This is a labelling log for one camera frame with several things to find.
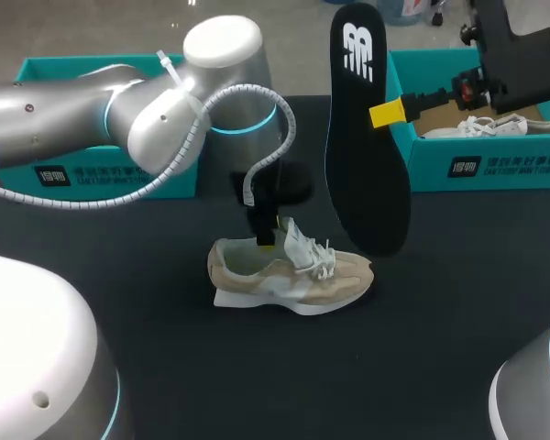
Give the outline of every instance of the zip tie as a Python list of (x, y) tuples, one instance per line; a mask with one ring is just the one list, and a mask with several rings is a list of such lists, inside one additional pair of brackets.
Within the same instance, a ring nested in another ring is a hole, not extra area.
[(202, 103), (198, 101), (193, 95), (187, 90), (187, 87), (185, 87), (185, 84), (183, 83), (182, 79), (180, 78), (180, 75), (177, 74), (177, 71), (173, 67), (173, 63), (171, 62), (171, 59), (165, 55), (165, 52), (162, 50), (159, 50), (157, 52), (157, 56), (160, 59), (161, 66), (168, 72), (169, 76), (175, 81), (175, 84), (178, 87), (181, 87), (183, 90), (183, 95), (185, 96), (185, 99), (187, 100), (188, 104), (192, 108), (193, 112), (198, 116), (198, 119), (200, 121), (208, 122), (207, 114), (204, 112)]

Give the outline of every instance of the floor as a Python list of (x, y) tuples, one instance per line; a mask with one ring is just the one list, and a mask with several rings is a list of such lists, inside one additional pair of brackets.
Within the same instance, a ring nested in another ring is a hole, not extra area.
[[(440, 28), (388, 27), (390, 49), (461, 46), (466, 9), (463, 0), (449, 3)], [(550, 0), (506, 4), (516, 33), (550, 27)], [(195, 24), (239, 14), (263, 31), (277, 91), (328, 94), (328, 32), (337, 9), (322, 0), (1, 0), (0, 83), (16, 76), (25, 57), (180, 52)]]

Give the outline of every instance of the teal box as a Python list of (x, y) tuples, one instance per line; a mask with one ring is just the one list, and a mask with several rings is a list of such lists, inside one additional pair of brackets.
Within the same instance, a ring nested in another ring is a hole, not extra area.
[[(441, 87), (451, 91), (453, 77), (478, 66), (475, 49), (391, 51), (387, 101)], [(538, 109), (550, 120), (550, 101)], [(423, 139), (411, 123), (395, 124), (391, 132), (415, 192), (550, 188), (550, 135)], [(470, 172), (453, 172), (465, 167)]]
[[(170, 55), (174, 63), (181, 55)], [(22, 65), (17, 81), (70, 80), (110, 64), (128, 64), (149, 76), (164, 72), (156, 55), (111, 55), (98, 57), (28, 58)], [(69, 186), (44, 186), (39, 175), (57, 172), (67, 174)], [(87, 148), (54, 159), (0, 170), (0, 182), (5, 188), (37, 197), (81, 201), (99, 200), (132, 193), (152, 180), (119, 147)], [(148, 198), (187, 198), (195, 196), (197, 162), (186, 172), (169, 179)]]

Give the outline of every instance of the shoe lace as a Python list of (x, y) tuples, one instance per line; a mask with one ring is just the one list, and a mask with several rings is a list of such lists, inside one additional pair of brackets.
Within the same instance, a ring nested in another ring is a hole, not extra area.
[(483, 134), (495, 135), (495, 130), (489, 126), (494, 121), (490, 117), (469, 116), (466, 121), (458, 124), (458, 129), (466, 138), (476, 138)]
[(317, 277), (320, 281), (334, 277), (334, 269), (336, 268), (336, 251), (333, 248), (328, 247), (328, 240), (326, 240), (326, 247), (324, 247), (317, 244), (314, 238), (309, 238), (308, 251), (312, 256), (313, 265), (309, 268), (298, 269), (296, 272), (310, 272), (312, 276)]

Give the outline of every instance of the black table surface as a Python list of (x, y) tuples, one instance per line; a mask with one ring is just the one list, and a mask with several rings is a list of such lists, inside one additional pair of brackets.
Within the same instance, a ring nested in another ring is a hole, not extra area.
[[(290, 104), (290, 157), (310, 164), (315, 195), (283, 214), (354, 251), (325, 188), (329, 98)], [(213, 307), (207, 252), (248, 235), (231, 198), (82, 213), (0, 200), (0, 255), (82, 293), (139, 439), (491, 439), (494, 374), (550, 326), (550, 191), (415, 194), (373, 294), (315, 317)]]

